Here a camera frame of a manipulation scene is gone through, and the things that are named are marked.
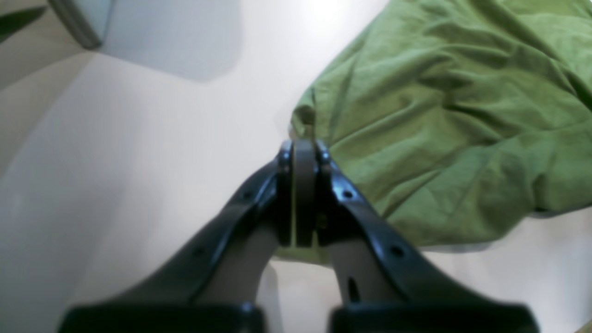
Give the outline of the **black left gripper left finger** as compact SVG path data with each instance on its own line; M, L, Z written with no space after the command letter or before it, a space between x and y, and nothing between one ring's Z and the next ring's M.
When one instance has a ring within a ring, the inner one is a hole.
M259 281L290 241L295 143L250 176L169 261L123 293L72 308L61 333L266 333Z

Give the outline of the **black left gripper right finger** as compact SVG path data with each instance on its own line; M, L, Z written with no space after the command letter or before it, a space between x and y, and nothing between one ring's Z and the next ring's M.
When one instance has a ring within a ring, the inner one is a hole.
M389 226L320 142L303 142L303 219L328 249L343 305L330 333L537 333L525 306L494 301L436 268Z

